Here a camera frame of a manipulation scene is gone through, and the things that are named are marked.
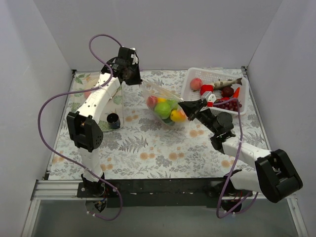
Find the yellow orange mango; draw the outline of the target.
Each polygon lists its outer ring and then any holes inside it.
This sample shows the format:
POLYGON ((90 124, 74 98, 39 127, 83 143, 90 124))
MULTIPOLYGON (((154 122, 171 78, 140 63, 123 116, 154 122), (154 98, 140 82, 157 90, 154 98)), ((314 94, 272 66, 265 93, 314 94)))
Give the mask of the yellow orange mango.
POLYGON ((182 110, 172 110, 170 113, 170 119, 173 122, 184 122, 186 120, 186 115, 182 110))

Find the pink peach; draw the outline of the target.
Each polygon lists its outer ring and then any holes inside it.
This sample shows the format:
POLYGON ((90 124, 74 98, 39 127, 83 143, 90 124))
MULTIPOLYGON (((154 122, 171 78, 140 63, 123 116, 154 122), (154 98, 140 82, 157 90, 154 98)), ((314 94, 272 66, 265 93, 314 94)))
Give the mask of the pink peach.
POLYGON ((191 80, 190 82, 190 88, 193 90, 193 91, 197 91, 197 90, 200 90, 201 87, 203 85, 203 82, 200 78, 194 78, 191 80))

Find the green cucumber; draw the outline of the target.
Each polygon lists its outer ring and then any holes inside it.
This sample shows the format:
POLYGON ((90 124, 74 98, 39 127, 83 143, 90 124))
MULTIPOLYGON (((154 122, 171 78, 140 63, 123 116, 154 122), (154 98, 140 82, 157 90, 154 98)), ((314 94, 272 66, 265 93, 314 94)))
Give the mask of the green cucumber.
POLYGON ((168 125, 168 126, 173 126, 175 124, 175 122, 172 121, 170 118, 163 119, 162 121, 165 125, 168 125))

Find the clear zip top bag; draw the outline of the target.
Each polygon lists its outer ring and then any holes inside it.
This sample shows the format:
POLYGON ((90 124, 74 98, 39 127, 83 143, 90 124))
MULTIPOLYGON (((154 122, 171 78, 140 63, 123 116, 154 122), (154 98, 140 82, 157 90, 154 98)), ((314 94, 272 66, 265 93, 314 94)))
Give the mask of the clear zip top bag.
POLYGON ((179 106, 183 99, 162 86, 143 81, 139 86, 149 110, 164 124, 173 126, 187 120, 179 106))

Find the green apple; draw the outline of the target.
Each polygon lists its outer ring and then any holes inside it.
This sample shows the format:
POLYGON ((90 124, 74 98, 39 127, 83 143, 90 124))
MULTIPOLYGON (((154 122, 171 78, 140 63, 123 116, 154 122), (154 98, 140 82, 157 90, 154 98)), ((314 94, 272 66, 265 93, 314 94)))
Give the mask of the green apple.
POLYGON ((157 103, 154 112, 161 118, 167 119, 170 116, 171 108, 167 102, 157 103))

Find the red apple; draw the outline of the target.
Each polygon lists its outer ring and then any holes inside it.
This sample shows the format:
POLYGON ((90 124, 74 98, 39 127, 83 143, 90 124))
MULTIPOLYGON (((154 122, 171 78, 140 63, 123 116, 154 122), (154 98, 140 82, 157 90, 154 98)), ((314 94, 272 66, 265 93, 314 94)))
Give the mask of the red apple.
POLYGON ((158 98, 155 96, 149 96, 146 100, 146 104, 149 108, 154 109, 158 102, 158 98))

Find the yellow lemon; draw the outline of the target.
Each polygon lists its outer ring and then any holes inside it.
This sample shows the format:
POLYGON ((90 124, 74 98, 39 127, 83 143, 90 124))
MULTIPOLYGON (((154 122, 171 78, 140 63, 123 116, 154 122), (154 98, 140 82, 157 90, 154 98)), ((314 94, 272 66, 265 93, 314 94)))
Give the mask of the yellow lemon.
POLYGON ((163 103, 163 102, 166 102, 167 100, 165 98, 161 98, 161 97, 158 97, 157 98, 157 103, 163 103))

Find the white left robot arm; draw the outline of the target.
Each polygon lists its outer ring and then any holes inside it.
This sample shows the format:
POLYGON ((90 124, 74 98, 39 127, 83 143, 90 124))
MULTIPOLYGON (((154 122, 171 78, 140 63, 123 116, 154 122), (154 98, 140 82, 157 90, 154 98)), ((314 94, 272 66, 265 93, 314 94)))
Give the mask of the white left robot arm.
POLYGON ((105 191, 105 185, 99 181, 103 176, 99 159, 103 131, 98 125, 102 111, 122 83, 142 83, 139 57, 135 48, 121 46, 118 56, 107 64, 101 70, 99 79, 93 86, 94 90, 85 102, 75 112, 69 112, 66 118, 70 139, 81 155, 84 166, 83 180, 90 182, 88 191, 96 198, 101 197, 105 191))

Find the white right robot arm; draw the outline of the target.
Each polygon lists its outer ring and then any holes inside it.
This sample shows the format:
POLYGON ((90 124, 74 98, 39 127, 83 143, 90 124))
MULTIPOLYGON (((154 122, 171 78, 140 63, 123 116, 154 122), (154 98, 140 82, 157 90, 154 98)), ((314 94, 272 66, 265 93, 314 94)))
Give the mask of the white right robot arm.
POLYGON ((188 120, 197 119, 212 133, 213 148, 225 155, 235 157, 255 169, 254 173, 231 168, 225 176, 221 193, 237 195, 241 190, 262 193, 270 202, 277 203, 303 187, 303 182, 288 154, 281 149, 275 151, 257 148, 236 137, 232 129, 233 117, 227 112, 214 115, 205 109, 206 100, 179 103, 188 120))

